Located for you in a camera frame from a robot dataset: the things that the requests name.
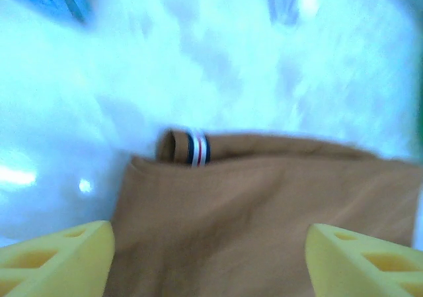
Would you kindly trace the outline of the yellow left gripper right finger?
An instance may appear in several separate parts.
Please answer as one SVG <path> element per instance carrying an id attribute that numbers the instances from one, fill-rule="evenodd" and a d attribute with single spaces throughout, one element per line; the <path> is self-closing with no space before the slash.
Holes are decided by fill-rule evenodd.
<path id="1" fill-rule="evenodd" d="M 326 224 L 307 230 L 315 297 L 423 297 L 423 251 Z"/>

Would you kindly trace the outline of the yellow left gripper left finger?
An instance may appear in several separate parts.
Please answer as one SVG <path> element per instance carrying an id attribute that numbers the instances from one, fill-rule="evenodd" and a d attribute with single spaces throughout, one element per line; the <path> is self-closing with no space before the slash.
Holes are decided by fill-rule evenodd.
<path id="1" fill-rule="evenodd" d="M 0 247 L 0 297 L 103 297 L 113 256 L 102 220 Z"/>

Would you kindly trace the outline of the brown trousers with striped waistband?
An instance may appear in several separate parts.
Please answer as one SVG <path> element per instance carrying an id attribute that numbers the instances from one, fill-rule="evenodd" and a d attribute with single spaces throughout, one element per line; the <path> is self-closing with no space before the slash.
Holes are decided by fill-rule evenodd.
<path id="1" fill-rule="evenodd" d="M 410 245 L 423 167 L 320 140 L 165 133 L 133 156 L 104 297 L 314 297 L 309 225 Z"/>

